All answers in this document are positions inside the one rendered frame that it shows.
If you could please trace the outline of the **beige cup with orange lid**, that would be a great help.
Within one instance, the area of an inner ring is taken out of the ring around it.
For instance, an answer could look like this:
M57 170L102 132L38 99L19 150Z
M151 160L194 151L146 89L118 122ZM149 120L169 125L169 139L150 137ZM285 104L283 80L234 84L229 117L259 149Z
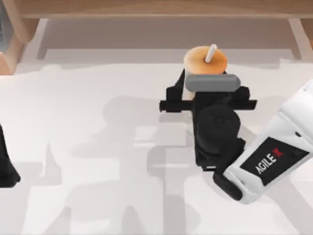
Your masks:
M187 78L194 74L222 74L227 67L227 56L216 44L198 46L186 52L183 63L185 70L183 96L187 100L192 100L195 92L187 89Z

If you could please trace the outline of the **pale grey rounded box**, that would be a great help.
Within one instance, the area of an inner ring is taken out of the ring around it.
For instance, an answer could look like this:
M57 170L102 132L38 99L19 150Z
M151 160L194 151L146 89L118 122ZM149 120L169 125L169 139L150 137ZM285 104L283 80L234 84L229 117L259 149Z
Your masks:
M234 74L190 74L185 78L190 92L234 92L241 86Z

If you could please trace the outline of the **wooden open shelf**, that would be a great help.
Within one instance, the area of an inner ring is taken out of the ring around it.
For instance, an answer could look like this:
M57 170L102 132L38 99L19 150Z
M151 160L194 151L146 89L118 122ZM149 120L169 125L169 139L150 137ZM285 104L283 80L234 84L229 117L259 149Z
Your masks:
M313 0L18 0L24 19L211 17L299 19L313 49Z

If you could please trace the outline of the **wooden cupboard with grey inside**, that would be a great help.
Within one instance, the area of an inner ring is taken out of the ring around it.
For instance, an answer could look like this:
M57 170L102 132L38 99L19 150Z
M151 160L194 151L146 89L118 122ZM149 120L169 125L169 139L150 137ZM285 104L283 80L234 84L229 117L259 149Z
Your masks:
M0 75L14 74L23 44L14 32L8 13L0 0Z

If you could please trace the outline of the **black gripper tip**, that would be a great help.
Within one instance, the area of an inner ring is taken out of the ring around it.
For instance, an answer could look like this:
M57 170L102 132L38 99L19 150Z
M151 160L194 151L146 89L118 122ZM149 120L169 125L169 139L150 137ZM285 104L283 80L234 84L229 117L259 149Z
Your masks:
M13 188L20 181L21 177L9 158L3 128L0 125L0 188Z

